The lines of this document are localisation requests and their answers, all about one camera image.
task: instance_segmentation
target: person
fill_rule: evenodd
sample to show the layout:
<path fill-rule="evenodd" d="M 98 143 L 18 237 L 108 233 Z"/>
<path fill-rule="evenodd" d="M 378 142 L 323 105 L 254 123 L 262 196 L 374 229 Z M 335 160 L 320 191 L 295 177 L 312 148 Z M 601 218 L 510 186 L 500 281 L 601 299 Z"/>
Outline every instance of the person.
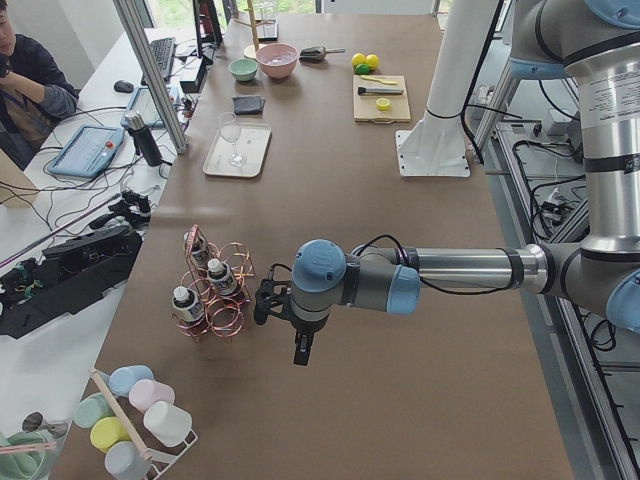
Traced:
<path fill-rule="evenodd" d="M 16 34 L 0 0 L 0 148 L 24 170 L 58 122 L 76 110 L 78 94 L 51 54 Z"/>

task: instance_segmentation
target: brown table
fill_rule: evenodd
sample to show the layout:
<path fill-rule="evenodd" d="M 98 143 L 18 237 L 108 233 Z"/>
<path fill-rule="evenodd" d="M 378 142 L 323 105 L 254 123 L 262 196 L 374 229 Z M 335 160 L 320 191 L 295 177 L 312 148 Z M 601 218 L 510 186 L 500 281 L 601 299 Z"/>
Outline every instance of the brown table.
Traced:
<path fill-rule="evenodd" d="M 270 319 L 231 342 L 182 336 L 170 295 L 185 271 L 182 236 L 248 245 L 258 276 L 328 238 L 350 250 L 388 232 L 406 245 L 503 245 L 483 171 L 401 178 L 398 125 L 353 121 L 350 58 L 377 53 L 404 75 L 413 124 L 424 112 L 441 40 L 423 16 L 282 15 L 280 41 L 345 47 L 284 81 L 235 83 L 226 65 L 250 43 L 233 25 L 188 130 L 97 367 L 144 363 L 172 385 L 200 440 L 167 479 L 572 478 L 518 293 L 423 290 L 415 314 L 335 307 L 310 365 L 292 364 L 294 330 Z M 262 174 L 207 178 L 202 163 L 231 97 L 266 98 L 273 131 Z M 258 279 L 251 282 L 251 290 Z M 88 392 L 94 391 L 90 386 Z M 106 479 L 104 455 L 73 427 L 52 478 Z"/>

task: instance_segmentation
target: computer mouse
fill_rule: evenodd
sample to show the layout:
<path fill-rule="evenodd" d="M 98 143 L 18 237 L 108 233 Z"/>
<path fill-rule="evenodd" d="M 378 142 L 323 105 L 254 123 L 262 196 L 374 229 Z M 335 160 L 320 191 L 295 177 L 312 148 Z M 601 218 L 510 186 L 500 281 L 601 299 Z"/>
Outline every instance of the computer mouse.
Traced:
<path fill-rule="evenodd" d="M 118 80 L 113 84 L 113 89 L 119 93 L 131 93 L 133 92 L 133 83 L 126 80 Z"/>

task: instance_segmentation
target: white desk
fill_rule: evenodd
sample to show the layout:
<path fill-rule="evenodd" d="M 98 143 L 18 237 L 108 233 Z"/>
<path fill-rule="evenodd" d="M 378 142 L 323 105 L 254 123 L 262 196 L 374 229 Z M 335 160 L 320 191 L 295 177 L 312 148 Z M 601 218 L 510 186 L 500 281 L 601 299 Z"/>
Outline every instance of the white desk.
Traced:
<path fill-rule="evenodd" d="M 166 36 L 166 32 L 160 30 L 149 34 L 150 38 L 154 36 Z M 176 60 L 174 71 L 180 66 L 180 61 Z M 110 106 L 126 107 L 130 95 L 116 93 L 113 84 L 116 80 L 127 80 L 138 85 L 141 75 L 129 40 L 123 34 L 82 90 L 78 108 L 88 111 Z M 95 119 L 109 126 L 118 126 L 123 114 L 123 109 L 91 113 Z M 44 146 L 64 145 L 81 125 L 97 124 L 95 119 L 81 114 L 61 122 Z M 173 162 L 175 149 L 169 136 L 164 130 L 154 131 L 154 136 L 164 160 Z M 38 188 L 64 186 L 64 183 L 56 181 L 43 170 L 56 153 L 55 150 L 41 152 L 25 171 Z M 125 134 L 125 141 L 111 167 L 127 165 L 133 159 L 133 141 Z M 168 175 L 169 169 L 170 167 L 163 166 L 162 174 Z M 97 205 L 113 193 L 119 192 L 121 186 L 148 195 L 152 206 L 159 201 L 166 180 L 159 175 L 158 167 L 149 167 L 141 160 L 133 169 L 133 175 L 127 176 L 120 185 L 119 179 L 123 172 L 124 170 L 116 170 L 109 174 L 108 184 L 104 177 L 98 177 L 96 186 L 107 187 L 105 191 L 68 190 L 53 193 L 53 207 L 49 213 L 51 224 L 68 212 Z M 47 215 L 51 206 L 51 193 L 40 192 L 33 203 L 41 215 Z M 70 231 L 80 232 L 92 218 L 103 213 L 107 213 L 106 207 L 72 226 Z M 77 213 L 68 215 L 58 225 L 63 225 L 76 216 Z M 0 259 L 9 257 L 49 232 L 31 208 L 8 209 L 0 206 L 0 228 L 3 232 L 0 235 Z M 55 243 L 65 240 L 60 238 Z M 13 264 L 29 257 L 39 258 L 41 250 L 50 243 L 43 243 Z M 13 264 L 0 271 L 0 275 L 6 273 Z M 100 351 L 123 290 L 124 285 L 119 285 L 109 290 L 104 300 L 77 315 L 63 315 L 18 340 L 0 336 L 0 431 L 7 436 L 20 431 L 22 420 L 34 411 L 42 412 L 49 420 L 70 421 L 86 387 L 88 369 L 93 366 Z"/>

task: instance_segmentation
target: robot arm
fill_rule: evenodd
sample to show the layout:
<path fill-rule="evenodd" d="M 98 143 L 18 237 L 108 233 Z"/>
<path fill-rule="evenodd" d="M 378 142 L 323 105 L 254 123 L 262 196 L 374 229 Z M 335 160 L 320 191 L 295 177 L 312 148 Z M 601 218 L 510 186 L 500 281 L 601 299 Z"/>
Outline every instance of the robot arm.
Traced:
<path fill-rule="evenodd" d="M 514 75 L 568 74 L 579 85 L 589 235 L 580 244 L 519 250 L 398 246 L 350 255 L 326 240 L 308 242 L 296 255 L 291 281 L 276 282 L 271 271 L 256 292 L 258 324 L 273 315 L 295 327 L 294 363 L 307 364 L 332 305 L 408 314 L 422 286 L 448 293 L 523 288 L 566 298 L 640 332 L 640 3 L 516 2 Z M 469 3 L 459 0 L 455 8 Z"/>

